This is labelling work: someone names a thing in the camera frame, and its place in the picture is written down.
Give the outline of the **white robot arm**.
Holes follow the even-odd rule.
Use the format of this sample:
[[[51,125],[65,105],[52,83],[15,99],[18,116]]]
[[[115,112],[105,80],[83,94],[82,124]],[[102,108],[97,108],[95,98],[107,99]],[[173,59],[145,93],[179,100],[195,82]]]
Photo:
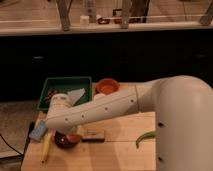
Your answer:
[[[139,112],[156,117],[157,171],[213,171],[213,87],[197,77],[138,83],[74,107],[57,94],[46,125],[68,134],[78,125]]]

